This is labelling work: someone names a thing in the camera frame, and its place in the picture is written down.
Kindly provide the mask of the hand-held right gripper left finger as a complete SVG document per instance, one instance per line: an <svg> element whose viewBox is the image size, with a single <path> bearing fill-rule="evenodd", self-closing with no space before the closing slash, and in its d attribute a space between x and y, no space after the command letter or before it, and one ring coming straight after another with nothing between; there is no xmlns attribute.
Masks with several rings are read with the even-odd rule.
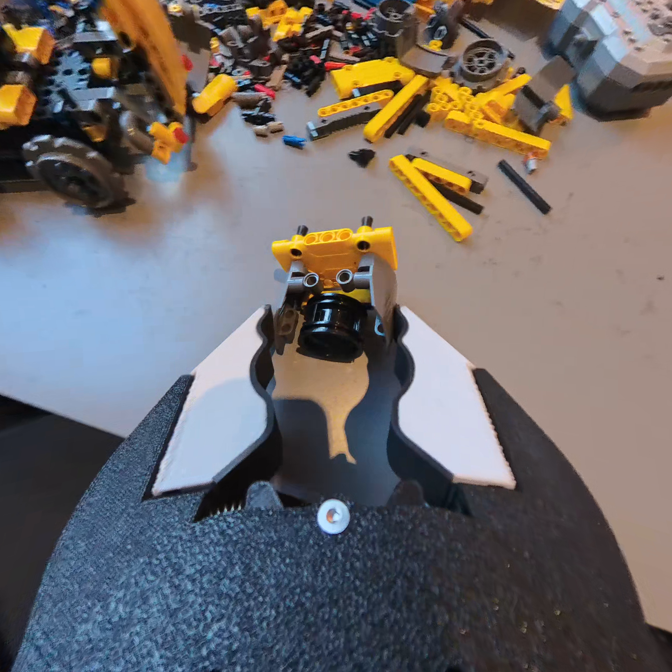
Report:
<svg viewBox="0 0 672 672"><path fill-rule="evenodd" d="M262 306L191 372L150 489L152 497L221 481L270 436L273 408L265 365L273 314Z"/></svg>

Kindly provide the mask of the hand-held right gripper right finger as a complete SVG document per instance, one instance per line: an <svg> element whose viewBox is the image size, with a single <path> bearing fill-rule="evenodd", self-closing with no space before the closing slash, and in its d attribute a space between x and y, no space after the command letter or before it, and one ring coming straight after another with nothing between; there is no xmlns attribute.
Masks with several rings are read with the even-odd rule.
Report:
<svg viewBox="0 0 672 672"><path fill-rule="evenodd" d="M452 484L516 488L475 366L408 307L394 316L399 394L392 402L388 461L423 491Z"/></svg>

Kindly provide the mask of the black toy wheel rim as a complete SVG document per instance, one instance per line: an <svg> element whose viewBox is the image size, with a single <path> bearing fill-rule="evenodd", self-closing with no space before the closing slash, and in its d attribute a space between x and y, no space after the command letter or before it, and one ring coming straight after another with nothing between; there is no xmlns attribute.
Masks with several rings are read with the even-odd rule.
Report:
<svg viewBox="0 0 672 672"><path fill-rule="evenodd" d="M364 352L365 304L347 294L326 292L308 299L298 335L300 354L340 363Z"/></svg>

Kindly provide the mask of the yellow grey toy claw assembly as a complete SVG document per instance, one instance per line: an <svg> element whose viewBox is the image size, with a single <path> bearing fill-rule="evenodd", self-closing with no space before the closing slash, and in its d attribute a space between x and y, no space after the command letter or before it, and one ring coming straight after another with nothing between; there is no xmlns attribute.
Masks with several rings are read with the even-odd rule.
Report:
<svg viewBox="0 0 672 672"><path fill-rule="evenodd" d="M305 305L326 292L347 294L367 307L364 352L376 342L390 348L397 309L398 255L393 229L375 228L367 216L349 228L310 232L300 226L290 238L272 243L272 254L286 273L274 316L274 349L283 354L296 343Z"/></svg>

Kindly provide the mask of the short black toy axle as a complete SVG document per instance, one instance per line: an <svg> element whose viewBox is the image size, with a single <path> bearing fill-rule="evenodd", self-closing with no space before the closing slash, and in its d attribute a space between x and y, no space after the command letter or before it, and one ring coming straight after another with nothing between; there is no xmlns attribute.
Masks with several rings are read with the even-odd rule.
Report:
<svg viewBox="0 0 672 672"><path fill-rule="evenodd" d="M432 182L432 186L443 196L444 199L448 200L452 204L455 204L472 214L481 215L483 212L483 206L478 202L470 199L469 197L458 193L457 191L441 184Z"/></svg>

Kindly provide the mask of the long yellow toy beam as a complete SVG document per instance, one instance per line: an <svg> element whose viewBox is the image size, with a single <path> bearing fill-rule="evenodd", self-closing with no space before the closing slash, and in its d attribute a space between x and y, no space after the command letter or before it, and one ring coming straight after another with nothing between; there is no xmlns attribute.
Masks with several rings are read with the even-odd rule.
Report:
<svg viewBox="0 0 672 672"><path fill-rule="evenodd" d="M441 224L453 240L463 242L472 235L472 225L404 155L393 156L388 165L397 179Z"/></svg>

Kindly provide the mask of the long black toy axle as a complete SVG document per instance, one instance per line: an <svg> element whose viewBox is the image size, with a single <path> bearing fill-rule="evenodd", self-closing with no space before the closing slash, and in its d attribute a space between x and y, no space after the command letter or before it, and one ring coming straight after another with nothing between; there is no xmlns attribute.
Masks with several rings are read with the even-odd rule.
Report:
<svg viewBox="0 0 672 672"><path fill-rule="evenodd" d="M550 213L549 203L505 159L497 163L497 168L537 211L543 215Z"/></svg>

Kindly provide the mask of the short yellow toy beam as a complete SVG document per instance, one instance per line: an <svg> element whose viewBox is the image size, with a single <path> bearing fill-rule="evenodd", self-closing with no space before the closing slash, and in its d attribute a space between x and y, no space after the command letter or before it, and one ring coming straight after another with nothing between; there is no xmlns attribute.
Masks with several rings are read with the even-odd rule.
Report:
<svg viewBox="0 0 672 672"><path fill-rule="evenodd" d="M467 196L470 193L473 181L465 175L446 169L420 157L414 158L411 161L411 166L426 180L447 187L463 196Z"/></svg>

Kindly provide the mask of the grey toothed toy rack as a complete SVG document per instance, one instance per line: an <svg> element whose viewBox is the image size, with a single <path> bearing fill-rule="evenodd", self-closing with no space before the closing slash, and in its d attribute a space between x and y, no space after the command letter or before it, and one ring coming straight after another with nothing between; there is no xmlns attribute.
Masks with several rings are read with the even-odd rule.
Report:
<svg viewBox="0 0 672 672"><path fill-rule="evenodd" d="M382 107L379 104L368 104L320 117L307 123L307 137L311 141L324 139L336 132L366 124L380 111Z"/></svg>
<svg viewBox="0 0 672 672"><path fill-rule="evenodd" d="M405 153L405 156L410 161L414 159L423 159L429 163L441 167L442 169L457 173L470 179L472 185L470 186L469 190L474 194L481 194L489 180L489 178L484 173L475 171L468 167L464 167L461 164L439 156L437 153L430 152L420 147L409 147Z"/></svg>

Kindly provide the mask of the yellow holed toy beam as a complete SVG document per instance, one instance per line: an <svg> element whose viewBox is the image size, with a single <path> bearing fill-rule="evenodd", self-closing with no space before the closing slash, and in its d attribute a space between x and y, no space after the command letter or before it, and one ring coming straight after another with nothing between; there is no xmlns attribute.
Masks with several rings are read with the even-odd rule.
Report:
<svg viewBox="0 0 672 672"><path fill-rule="evenodd" d="M453 110L446 116L443 126L493 147L520 155L535 155L540 159L548 156L552 146L549 140L488 121L475 113L469 115L466 112Z"/></svg>

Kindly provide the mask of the heap of yellow toy beams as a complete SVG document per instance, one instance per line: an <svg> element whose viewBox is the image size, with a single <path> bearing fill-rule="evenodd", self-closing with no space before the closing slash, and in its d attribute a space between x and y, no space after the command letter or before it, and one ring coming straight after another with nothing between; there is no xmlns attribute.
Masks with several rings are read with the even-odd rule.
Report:
<svg viewBox="0 0 672 672"><path fill-rule="evenodd" d="M363 137L369 143L401 134L407 124L417 120L423 126L428 123L443 126L446 116L453 110L469 115L475 113L488 121L526 132L512 106L517 92L532 80L529 75L508 79L491 92L474 94L450 77L431 79L392 57L359 64L328 63L328 66L334 66L331 80L339 101L320 108L317 119L355 107L379 104L382 111L360 125L364 127Z"/></svg>

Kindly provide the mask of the yellow toy vehicle model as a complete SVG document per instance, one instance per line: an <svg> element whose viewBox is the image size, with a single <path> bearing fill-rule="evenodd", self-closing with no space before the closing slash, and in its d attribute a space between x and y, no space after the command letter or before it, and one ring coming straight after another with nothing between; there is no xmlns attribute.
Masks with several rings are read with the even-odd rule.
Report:
<svg viewBox="0 0 672 672"><path fill-rule="evenodd" d="M1 193L123 205L191 142L188 64L166 1L2 1Z"/></svg>

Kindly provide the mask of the grey spoked toy wheel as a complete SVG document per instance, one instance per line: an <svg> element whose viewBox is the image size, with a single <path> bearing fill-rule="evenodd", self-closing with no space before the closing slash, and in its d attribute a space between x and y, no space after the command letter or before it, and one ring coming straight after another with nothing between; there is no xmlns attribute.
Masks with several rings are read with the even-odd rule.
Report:
<svg viewBox="0 0 672 672"><path fill-rule="evenodd" d="M415 22L415 4L410 1L379 1L372 18L378 33L394 36Z"/></svg>
<svg viewBox="0 0 672 672"><path fill-rule="evenodd" d="M468 45L458 58L453 78L470 88L494 87L503 81L513 53L493 38L481 38Z"/></svg>

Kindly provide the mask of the pile of small building pieces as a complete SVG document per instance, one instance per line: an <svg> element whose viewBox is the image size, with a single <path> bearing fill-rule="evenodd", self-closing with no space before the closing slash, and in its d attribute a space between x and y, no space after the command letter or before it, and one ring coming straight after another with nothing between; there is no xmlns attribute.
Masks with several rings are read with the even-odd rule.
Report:
<svg viewBox="0 0 672 672"><path fill-rule="evenodd" d="M387 57L431 79L448 72L449 47L460 29L462 4L436 3L421 35L421 2L415 22L397 35L373 26L379 1L162 1L175 36L209 53L200 91L188 95L200 120L236 100L262 137L283 128L272 111L283 84L315 96L334 66Z"/></svg>

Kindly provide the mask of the grey toy motor hub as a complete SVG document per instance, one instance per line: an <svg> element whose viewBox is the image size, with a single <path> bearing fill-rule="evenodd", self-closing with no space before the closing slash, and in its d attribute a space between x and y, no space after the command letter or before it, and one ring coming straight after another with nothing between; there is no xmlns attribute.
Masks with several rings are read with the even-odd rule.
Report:
<svg viewBox="0 0 672 672"><path fill-rule="evenodd" d="M671 99L670 1L564 1L546 42L597 118L645 115Z"/></svg>

